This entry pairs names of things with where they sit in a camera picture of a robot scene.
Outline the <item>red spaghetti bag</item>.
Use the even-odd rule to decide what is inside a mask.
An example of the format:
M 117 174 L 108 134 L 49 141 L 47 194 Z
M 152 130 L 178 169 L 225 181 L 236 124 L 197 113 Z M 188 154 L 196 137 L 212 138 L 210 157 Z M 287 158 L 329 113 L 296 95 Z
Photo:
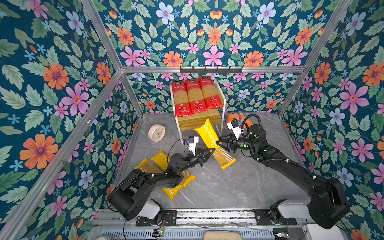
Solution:
M 208 109 L 223 107 L 219 92 L 210 77 L 199 77 L 199 83 Z
M 207 112 L 203 92 L 198 80 L 186 80 L 187 94 L 193 114 Z
M 185 82 L 173 82 L 172 93 L 175 104 L 175 116 L 187 117 L 192 115 Z

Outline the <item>orange fish plush toy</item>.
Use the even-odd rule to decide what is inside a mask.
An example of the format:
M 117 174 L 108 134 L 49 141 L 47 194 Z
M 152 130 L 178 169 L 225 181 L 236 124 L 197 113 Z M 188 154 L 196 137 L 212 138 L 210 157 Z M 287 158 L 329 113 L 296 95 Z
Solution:
M 234 119 L 237 120 L 238 122 L 238 125 L 241 126 L 243 121 L 245 120 L 246 116 L 242 113 L 242 112 L 238 112 L 238 113 L 229 113 L 228 114 L 228 117 L 227 117 L 227 123 L 230 123 L 232 122 Z M 248 125 L 248 127 L 250 127 L 253 123 L 251 122 L 250 119 L 247 119 L 245 121 L 245 125 L 243 126 L 243 129 L 246 129 L 246 125 Z

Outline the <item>pink round alarm clock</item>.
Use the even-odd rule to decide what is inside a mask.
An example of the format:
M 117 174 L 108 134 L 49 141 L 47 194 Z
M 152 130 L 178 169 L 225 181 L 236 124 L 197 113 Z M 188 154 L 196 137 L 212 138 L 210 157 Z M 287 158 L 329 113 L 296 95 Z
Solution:
M 163 125 L 155 124 L 149 129 L 148 137 L 152 142 L 158 143 L 164 138 L 165 134 L 166 128 Z

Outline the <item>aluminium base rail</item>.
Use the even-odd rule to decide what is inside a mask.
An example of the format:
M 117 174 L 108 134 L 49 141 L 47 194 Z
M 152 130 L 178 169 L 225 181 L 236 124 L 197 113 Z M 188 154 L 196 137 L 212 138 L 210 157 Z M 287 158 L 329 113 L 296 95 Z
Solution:
M 248 227 L 262 227 L 258 226 L 255 214 L 252 209 L 176 209 L 177 221 L 175 227 L 181 227 L 184 225 L 199 225 L 203 227 L 207 226 L 224 226 L 224 225 L 242 225 Z M 303 226 L 304 224 L 313 224 L 314 221 L 296 219 L 298 225 Z M 128 224 L 129 226 L 136 227 L 135 217 L 133 220 L 125 220 L 119 213 L 115 213 L 110 210 L 101 210 L 93 222 L 95 227 L 111 227 L 111 226 L 122 226 Z M 269 225 L 273 228 L 286 227 Z

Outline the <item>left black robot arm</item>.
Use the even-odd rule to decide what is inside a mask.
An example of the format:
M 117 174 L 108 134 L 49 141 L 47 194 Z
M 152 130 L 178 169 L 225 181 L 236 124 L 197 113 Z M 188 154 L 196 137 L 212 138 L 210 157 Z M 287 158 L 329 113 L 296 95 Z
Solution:
M 107 201 L 127 221 L 137 216 L 154 219 L 158 212 L 151 209 L 143 210 L 151 203 L 157 204 L 155 201 L 149 201 L 151 193 L 178 186 L 184 178 L 183 171 L 196 165 L 202 167 L 215 151 L 214 148 L 199 148 L 195 155 L 184 157 L 179 153 L 173 154 L 166 170 L 162 173 L 145 173 L 134 169 L 119 185 L 114 187 L 107 197 Z

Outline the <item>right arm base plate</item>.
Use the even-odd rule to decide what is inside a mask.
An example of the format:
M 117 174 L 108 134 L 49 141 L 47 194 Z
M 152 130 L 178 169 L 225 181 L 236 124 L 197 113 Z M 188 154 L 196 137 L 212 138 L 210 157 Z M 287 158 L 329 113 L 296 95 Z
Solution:
M 280 213 L 275 210 L 268 209 L 252 209 L 255 214 L 255 219 L 258 226 L 297 226 L 296 219 L 285 219 Z

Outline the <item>black wall hook rail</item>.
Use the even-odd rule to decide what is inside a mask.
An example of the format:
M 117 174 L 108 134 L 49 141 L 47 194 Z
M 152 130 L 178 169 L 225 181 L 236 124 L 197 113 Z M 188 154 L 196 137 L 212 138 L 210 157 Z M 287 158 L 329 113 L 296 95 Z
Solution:
M 243 67 L 180 67 L 180 73 L 186 74 L 237 74 L 243 72 Z

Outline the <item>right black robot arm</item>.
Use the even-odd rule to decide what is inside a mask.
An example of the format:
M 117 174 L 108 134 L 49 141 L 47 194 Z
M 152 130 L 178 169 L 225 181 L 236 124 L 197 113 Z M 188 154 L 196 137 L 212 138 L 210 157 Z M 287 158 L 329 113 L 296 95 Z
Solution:
M 251 126 L 233 119 L 227 124 L 232 132 L 219 137 L 216 144 L 228 152 L 249 151 L 252 159 L 279 172 L 310 197 L 308 201 L 281 199 L 275 202 L 269 212 L 273 224 L 281 224 L 286 219 L 306 219 L 326 230 L 331 229 L 351 211 L 341 182 L 312 173 L 270 145 L 260 117 L 254 117 L 258 123 Z

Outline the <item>white box bottom right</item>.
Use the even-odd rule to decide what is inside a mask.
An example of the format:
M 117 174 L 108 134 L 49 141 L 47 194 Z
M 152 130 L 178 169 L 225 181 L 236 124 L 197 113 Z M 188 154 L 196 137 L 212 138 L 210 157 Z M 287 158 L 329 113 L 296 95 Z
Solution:
M 305 240 L 347 240 L 346 235 L 336 226 L 326 230 L 316 224 L 308 224 L 303 227 L 306 233 Z

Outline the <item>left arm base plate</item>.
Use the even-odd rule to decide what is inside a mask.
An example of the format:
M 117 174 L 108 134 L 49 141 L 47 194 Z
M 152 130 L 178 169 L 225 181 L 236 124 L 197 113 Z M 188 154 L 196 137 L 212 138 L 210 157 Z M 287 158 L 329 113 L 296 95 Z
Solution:
M 136 227 L 174 227 L 177 221 L 176 210 L 161 210 L 154 219 L 137 217 Z

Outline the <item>yellow pasta bag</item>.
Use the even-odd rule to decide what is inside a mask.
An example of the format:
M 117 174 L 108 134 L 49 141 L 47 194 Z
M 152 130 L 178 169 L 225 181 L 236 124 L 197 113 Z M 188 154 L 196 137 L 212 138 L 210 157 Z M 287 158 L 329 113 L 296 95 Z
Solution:
M 206 119 L 205 123 L 201 127 L 195 128 L 194 130 L 199 134 L 208 148 L 215 149 L 213 156 L 223 170 L 236 162 L 236 158 L 233 158 L 228 151 L 216 144 L 219 137 L 217 136 L 209 119 Z
M 136 166 L 136 169 L 141 170 L 144 173 L 151 173 L 151 174 L 157 174 L 161 173 L 163 170 L 156 166 L 154 163 L 149 161 L 147 158 L 145 158 L 138 166 Z M 182 185 L 178 185 L 175 188 L 171 189 L 162 189 L 162 191 L 170 198 L 172 201 L 174 197 L 178 194 L 179 190 L 183 188 Z
M 159 166 L 162 170 L 166 170 L 168 167 L 170 157 L 167 157 L 167 154 L 160 150 L 154 157 L 151 158 L 151 161 Z M 192 175 L 189 171 L 185 170 L 181 172 L 183 179 L 180 182 L 180 185 L 184 188 L 187 187 L 189 183 L 196 179 L 196 176 Z

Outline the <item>yellow wooden two-tier shelf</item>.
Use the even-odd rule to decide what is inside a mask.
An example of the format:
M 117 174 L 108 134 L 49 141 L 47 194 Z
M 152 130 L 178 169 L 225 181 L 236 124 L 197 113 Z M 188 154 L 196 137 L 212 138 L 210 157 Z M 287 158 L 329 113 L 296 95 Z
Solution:
M 225 120 L 225 110 L 227 107 L 227 99 L 225 98 L 218 81 L 214 80 L 213 83 L 216 90 L 219 92 L 219 97 L 222 101 L 223 107 L 221 109 L 209 109 L 207 112 L 197 113 L 191 116 L 175 118 L 180 138 L 183 138 L 183 132 L 191 131 L 200 127 L 205 123 L 206 119 L 209 119 L 212 126 L 216 127 L 218 136 L 222 134 Z

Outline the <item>beige padded object bottom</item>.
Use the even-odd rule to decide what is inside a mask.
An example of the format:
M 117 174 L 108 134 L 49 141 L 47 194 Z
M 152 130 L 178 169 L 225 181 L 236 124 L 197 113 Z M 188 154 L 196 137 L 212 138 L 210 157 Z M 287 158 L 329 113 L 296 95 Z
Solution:
M 207 231 L 203 235 L 203 240 L 242 240 L 242 236 L 237 232 L 230 231 Z

